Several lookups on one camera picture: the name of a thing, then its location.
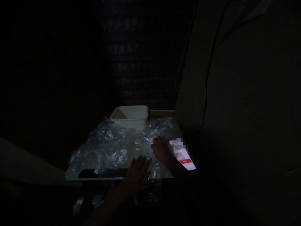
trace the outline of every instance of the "fingers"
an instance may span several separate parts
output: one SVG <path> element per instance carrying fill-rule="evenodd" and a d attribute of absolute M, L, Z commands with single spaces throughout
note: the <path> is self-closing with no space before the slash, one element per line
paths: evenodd
<path fill-rule="evenodd" d="M 131 165 L 129 166 L 130 168 L 133 168 L 135 165 L 135 158 L 133 158 L 132 162 L 131 162 Z"/>
<path fill-rule="evenodd" d="M 152 159 L 149 159 L 146 161 L 146 163 L 143 165 L 141 172 L 144 175 L 147 172 L 147 169 L 149 168 L 150 164 L 151 164 Z"/>
<path fill-rule="evenodd" d="M 142 167 L 145 165 L 145 160 L 146 160 L 146 157 L 144 156 L 141 161 L 139 162 L 139 164 L 137 165 L 137 169 L 138 170 L 141 170 Z"/>
<path fill-rule="evenodd" d="M 155 137 L 153 140 L 154 144 L 158 144 L 158 143 L 162 143 L 162 142 L 166 142 L 165 137 Z"/>
<path fill-rule="evenodd" d="M 145 184 L 145 182 L 146 182 L 146 180 L 148 179 L 149 176 L 150 176 L 149 172 L 144 175 L 144 177 L 142 178 L 142 181 L 141 181 L 141 186 L 143 186 Z"/>
<path fill-rule="evenodd" d="M 157 138 L 154 138 L 153 142 L 154 142 L 154 144 L 157 144 L 157 143 L 159 143 L 159 141 L 158 141 L 158 139 L 157 139 Z"/>
<path fill-rule="evenodd" d="M 141 159 L 142 159 L 142 155 L 140 155 L 140 156 L 137 158 L 137 160 L 136 160 L 135 163 L 134 163 L 133 168 L 137 168 L 137 166 L 138 166 L 139 162 L 141 161 Z"/>

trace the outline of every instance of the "red button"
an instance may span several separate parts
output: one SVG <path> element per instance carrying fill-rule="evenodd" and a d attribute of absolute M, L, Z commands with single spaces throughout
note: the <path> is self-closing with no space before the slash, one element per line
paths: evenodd
<path fill-rule="evenodd" d="M 179 161 L 181 164 L 190 163 L 192 162 L 191 159 L 184 159 Z"/>

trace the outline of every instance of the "white plastic container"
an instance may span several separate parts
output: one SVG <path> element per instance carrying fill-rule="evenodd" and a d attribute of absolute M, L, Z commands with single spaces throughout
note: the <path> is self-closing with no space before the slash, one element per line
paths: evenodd
<path fill-rule="evenodd" d="M 121 106 L 115 108 L 110 119 L 125 128 L 144 129 L 148 117 L 148 108 L 145 105 Z"/>

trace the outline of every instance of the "clear plastic wrap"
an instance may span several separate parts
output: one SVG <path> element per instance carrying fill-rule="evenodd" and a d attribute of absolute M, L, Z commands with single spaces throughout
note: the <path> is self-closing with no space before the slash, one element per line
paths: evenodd
<path fill-rule="evenodd" d="M 161 179 L 166 168 L 155 158 L 151 149 L 153 139 L 157 136 L 169 141 L 180 138 L 181 133 L 177 123 L 167 118 L 151 119 L 143 131 L 135 132 L 105 118 L 89 134 L 86 143 L 72 153 L 69 165 L 74 173 L 79 173 L 94 164 L 94 172 L 105 177 L 107 169 L 120 172 L 117 169 L 127 169 L 133 157 L 145 155 L 147 159 L 153 159 L 149 178 Z M 116 174 L 114 177 L 121 178 L 122 175 Z"/>
<path fill-rule="evenodd" d="M 94 195 L 92 200 L 92 205 L 94 206 L 94 210 L 100 207 L 100 205 L 104 202 L 102 195 Z"/>
<path fill-rule="evenodd" d="M 73 216 L 76 216 L 81 210 L 82 204 L 84 203 L 84 197 L 79 197 L 73 204 Z"/>
<path fill-rule="evenodd" d="M 101 174 L 104 177 L 107 169 L 129 168 L 134 152 L 135 145 L 132 138 L 101 146 L 98 150 L 95 150 L 98 164 L 94 173 Z M 116 174 L 114 177 L 121 178 L 122 175 Z"/>

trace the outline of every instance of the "hand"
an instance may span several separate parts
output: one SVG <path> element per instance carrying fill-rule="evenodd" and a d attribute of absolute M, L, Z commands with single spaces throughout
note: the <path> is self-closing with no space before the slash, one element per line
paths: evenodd
<path fill-rule="evenodd" d="M 153 149 L 155 157 L 164 165 L 166 165 L 168 161 L 173 158 L 164 137 L 154 138 L 154 144 L 152 144 L 150 147 Z"/>
<path fill-rule="evenodd" d="M 123 179 L 120 183 L 120 187 L 124 190 L 127 196 L 134 196 L 140 189 L 140 187 L 145 184 L 147 178 L 149 177 L 149 172 L 147 169 L 151 164 L 149 159 L 145 162 L 146 157 L 139 156 L 137 160 L 135 158 L 132 160 L 132 163 Z"/>

